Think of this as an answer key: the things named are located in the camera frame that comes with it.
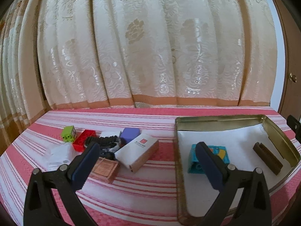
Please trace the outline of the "red toy brick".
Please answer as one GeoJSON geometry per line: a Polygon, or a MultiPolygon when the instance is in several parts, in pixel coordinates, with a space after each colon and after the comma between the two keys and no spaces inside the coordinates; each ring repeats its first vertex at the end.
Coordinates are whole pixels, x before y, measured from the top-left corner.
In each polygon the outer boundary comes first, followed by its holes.
{"type": "Polygon", "coordinates": [[[72,143],[72,146],[77,152],[84,152],[85,150],[85,140],[88,137],[96,137],[96,131],[93,130],[84,130],[80,135],[76,138],[76,140],[72,143]]]}

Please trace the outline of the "copper brown box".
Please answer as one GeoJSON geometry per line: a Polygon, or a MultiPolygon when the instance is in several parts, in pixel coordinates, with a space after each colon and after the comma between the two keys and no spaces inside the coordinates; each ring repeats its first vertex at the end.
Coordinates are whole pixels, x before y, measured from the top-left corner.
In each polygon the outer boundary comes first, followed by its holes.
{"type": "Polygon", "coordinates": [[[99,158],[93,167],[90,176],[104,183],[111,184],[115,180],[120,164],[118,161],[99,158]]]}

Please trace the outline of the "green toy brick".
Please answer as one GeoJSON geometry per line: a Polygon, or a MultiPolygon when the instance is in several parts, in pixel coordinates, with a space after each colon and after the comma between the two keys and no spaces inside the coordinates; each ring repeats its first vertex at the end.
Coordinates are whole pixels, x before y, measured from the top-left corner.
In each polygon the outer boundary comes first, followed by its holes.
{"type": "Polygon", "coordinates": [[[77,138],[77,133],[74,126],[66,126],[61,132],[61,137],[64,142],[73,143],[77,138]]]}

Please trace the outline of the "white charger cube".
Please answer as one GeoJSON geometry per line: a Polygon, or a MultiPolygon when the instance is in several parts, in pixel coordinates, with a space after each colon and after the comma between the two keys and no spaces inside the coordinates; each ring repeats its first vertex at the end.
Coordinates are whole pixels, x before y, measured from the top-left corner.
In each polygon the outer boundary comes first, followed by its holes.
{"type": "Polygon", "coordinates": [[[117,152],[121,147],[120,135],[121,131],[103,131],[100,134],[100,138],[111,138],[111,142],[115,145],[112,148],[109,148],[109,151],[117,152]]]}

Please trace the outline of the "white rectangular box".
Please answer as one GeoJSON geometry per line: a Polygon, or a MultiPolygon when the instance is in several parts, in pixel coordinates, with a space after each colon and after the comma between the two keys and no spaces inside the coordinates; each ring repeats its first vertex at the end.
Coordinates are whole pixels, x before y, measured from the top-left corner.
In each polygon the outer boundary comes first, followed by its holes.
{"type": "Polygon", "coordinates": [[[115,157],[123,166],[136,173],[158,149],[158,139],[140,134],[115,152],[115,157]]]}

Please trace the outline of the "purple cube block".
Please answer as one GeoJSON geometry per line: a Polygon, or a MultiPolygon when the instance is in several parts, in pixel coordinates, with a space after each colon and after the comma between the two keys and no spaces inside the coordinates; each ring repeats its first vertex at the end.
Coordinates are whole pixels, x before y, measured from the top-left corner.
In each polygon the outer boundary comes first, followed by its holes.
{"type": "Polygon", "coordinates": [[[128,144],[140,134],[139,128],[124,128],[120,135],[121,143],[128,144]]]}

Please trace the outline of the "gold metal tin tray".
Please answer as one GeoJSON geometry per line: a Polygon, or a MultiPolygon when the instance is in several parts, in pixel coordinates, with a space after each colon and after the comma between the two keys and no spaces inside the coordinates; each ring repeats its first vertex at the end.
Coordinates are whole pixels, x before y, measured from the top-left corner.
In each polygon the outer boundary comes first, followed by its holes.
{"type": "Polygon", "coordinates": [[[186,194],[184,186],[183,168],[179,150],[178,131],[213,132],[226,131],[262,124],[268,138],[275,146],[283,159],[287,160],[292,170],[278,183],[272,192],[269,192],[272,208],[272,219],[278,218],[290,200],[284,185],[299,168],[300,154],[288,136],[278,127],[271,116],[266,115],[232,115],[232,116],[203,116],[203,117],[178,117],[175,123],[176,142],[174,157],[176,163],[176,190],[178,221],[183,225],[196,225],[202,217],[191,216],[187,211],[186,194]]]}

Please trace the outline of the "brown wooden comb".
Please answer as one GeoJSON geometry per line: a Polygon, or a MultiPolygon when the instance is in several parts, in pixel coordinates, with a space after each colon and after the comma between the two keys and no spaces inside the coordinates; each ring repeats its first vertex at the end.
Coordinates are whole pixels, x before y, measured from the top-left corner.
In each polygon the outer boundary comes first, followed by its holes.
{"type": "Polygon", "coordinates": [[[256,142],[252,149],[275,175],[281,172],[283,164],[263,143],[256,142]]]}

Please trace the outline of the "brass door knob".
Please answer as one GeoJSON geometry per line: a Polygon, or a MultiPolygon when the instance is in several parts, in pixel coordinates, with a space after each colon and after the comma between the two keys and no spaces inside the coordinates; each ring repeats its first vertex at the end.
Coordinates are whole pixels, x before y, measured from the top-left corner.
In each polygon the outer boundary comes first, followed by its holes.
{"type": "Polygon", "coordinates": [[[293,82],[293,83],[296,83],[297,82],[297,76],[290,73],[289,74],[289,81],[293,82]]]}

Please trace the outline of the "white plastic bag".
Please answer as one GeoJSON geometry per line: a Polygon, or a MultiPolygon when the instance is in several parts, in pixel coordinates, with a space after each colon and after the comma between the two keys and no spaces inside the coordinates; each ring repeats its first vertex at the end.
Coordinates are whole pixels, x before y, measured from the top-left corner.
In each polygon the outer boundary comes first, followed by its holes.
{"type": "Polygon", "coordinates": [[[53,171],[57,170],[61,165],[69,165],[73,159],[80,155],[70,142],[63,142],[59,144],[54,144],[46,150],[44,154],[46,162],[46,170],[53,171]]]}

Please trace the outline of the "teal printed toy brick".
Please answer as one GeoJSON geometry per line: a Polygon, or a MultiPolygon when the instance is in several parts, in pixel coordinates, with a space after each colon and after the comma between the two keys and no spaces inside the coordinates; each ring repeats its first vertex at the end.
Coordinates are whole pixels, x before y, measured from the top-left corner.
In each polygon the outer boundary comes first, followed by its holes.
{"type": "MultiPolygon", "coordinates": [[[[188,157],[188,173],[191,174],[204,174],[204,169],[198,161],[195,154],[196,144],[193,144],[188,157]]],[[[225,146],[208,146],[209,150],[216,156],[220,157],[225,164],[229,164],[230,160],[225,146]]]]}

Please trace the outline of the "brown wooden door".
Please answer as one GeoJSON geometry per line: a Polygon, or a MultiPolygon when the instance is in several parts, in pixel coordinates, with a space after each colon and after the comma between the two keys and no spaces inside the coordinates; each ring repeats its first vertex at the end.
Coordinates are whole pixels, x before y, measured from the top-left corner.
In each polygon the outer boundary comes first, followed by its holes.
{"type": "Polygon", "coordinates": [[[284,87],[278,112],[287,118],[300,119],[300,14],[291,0],[273,0],[280,19],[284,38],[285,71],[284,87]],[[289,74],[297,82],[289,81],[289,74]]]}

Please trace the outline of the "pink striped tablecloth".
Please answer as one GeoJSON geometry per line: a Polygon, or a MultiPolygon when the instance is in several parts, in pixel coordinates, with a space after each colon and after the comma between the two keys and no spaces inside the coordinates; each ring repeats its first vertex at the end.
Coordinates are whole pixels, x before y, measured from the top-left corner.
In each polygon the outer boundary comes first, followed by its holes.
{"type": "Polygon", "coordinates": [[[1,155],[1,203],[17,225],[23,224],[24,200],[34,168],[46,169],[45,152],[61,142],[61,131],[138,127],[159,140],[159,150],[137,172],[121,168],[115,181],[89,178],[78,192],[99,225],[178,225],[173,156],[174,123],[178,116],[264,114],[277,124],[296,148],[299,142],[285,119],[270,107],[171,109],[81,109],[49,111],[26,129],[1,155]]]}

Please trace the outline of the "cream floral curtain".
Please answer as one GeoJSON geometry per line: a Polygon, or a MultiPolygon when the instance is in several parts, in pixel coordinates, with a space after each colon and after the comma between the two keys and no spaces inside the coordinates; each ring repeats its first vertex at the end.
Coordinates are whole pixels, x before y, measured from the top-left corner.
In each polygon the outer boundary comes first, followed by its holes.
{"type": "Polygon", "coordinates": [[[268,106],[267,0],[1,0],[1,151],[51,109],[268,106]]]}

